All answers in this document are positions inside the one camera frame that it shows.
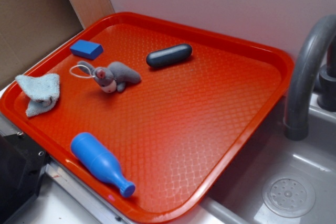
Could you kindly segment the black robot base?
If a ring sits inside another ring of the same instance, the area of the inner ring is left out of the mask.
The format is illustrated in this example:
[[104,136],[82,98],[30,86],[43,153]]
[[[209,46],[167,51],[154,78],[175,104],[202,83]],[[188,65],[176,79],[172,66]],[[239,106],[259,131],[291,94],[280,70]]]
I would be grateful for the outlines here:
[[1,223],[38,198],[47,161],[47,152],[28,135],[1,136]]

